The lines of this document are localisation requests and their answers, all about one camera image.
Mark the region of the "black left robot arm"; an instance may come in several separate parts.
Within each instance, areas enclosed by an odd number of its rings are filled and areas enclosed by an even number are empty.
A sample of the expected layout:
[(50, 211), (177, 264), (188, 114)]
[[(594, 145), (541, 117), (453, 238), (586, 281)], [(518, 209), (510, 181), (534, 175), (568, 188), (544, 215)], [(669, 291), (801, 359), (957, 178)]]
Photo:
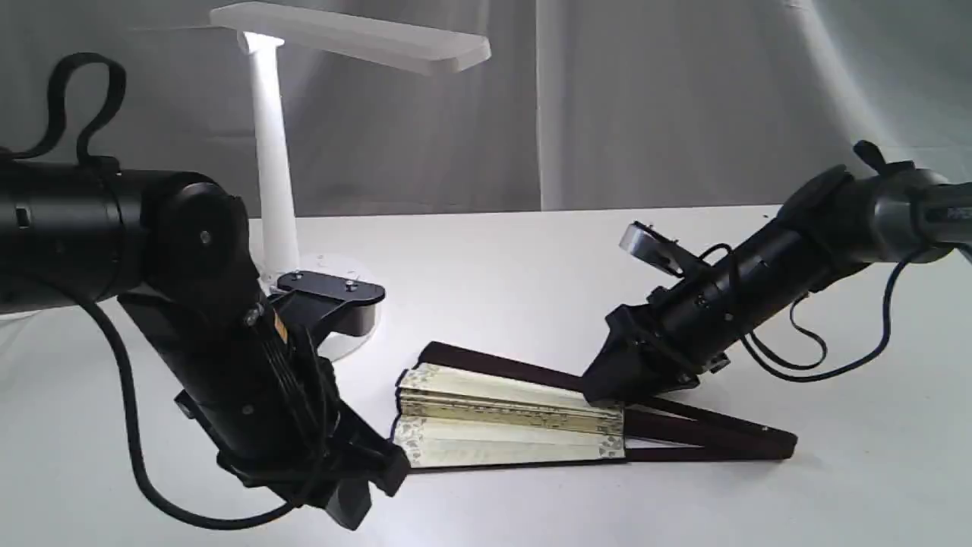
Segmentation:
[[(115, 358), (137, 488), (164, 514), (246, 530), (299, 507), (348, 530), (409, 474), (402, 447), (341, 398), (319, 347), (361, 336), (382, 286), (309, 270), (267, 292), (241, 198), (191, 171), (2, 162), (2, 312), (82, 308)], [(216, 519), (167, 501), (150, 481), (131, 357), (101, 301), (115, 299), (181, 385), (175, 403), (216, 446), (216, 462), (282, 505)]]

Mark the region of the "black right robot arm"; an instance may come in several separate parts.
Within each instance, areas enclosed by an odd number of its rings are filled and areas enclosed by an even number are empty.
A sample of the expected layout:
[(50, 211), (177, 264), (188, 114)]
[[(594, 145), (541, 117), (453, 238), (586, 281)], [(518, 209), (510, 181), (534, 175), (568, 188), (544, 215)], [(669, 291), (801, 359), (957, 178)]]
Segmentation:
[(910, 162), (870, 178), (836, 166), (809, 180), (718, 262), (640, 222), (629, 225), (620, 246), (677, 283), (605, 318), (610, 333), (581, 378), (588, 402), (634, 403), (697, 387), (702, 374), (726, 366), (735, 343), (775, 377), (822, 381), (868, 363), (878, 350), (830, 372), (795, 376), (766, 362), (754, 329), (871, 264), (895, 265), (893, 287), (906, 264), (935, 262), (954, 250), (969, 254), (970, 184), (952, 184)]

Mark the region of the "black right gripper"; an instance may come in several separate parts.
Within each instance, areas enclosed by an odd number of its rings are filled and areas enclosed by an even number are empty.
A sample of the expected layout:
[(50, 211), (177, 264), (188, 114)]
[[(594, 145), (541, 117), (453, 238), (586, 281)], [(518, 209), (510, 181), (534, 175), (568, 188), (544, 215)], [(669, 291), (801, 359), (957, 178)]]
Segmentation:
[(591, 405), (625, 403), (695, 389), (702, 374), (716, 373), (730, 363), (719, 338), (703, 340), (690, 333), (687, 315), (673, 304), (674, 292), (655, 288), (638, 305), (618, 305), (605, 316), (608, 332), (603, 346), (581, 377), (581, 392)]

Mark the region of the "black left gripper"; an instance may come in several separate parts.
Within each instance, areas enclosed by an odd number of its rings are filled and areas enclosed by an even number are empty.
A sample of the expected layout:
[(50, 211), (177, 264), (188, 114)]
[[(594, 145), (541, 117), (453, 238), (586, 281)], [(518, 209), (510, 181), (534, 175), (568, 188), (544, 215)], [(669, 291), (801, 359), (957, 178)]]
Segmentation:
[(181, 385), (177, 403), (247, 487), (303, 487), (320, 464), (327, 515), (357, 530), (369, 484), (395, 496), (411, 464), (341, 401), (330, 361), (270, 298), (201, 305), (128, 293), (119, 304)]

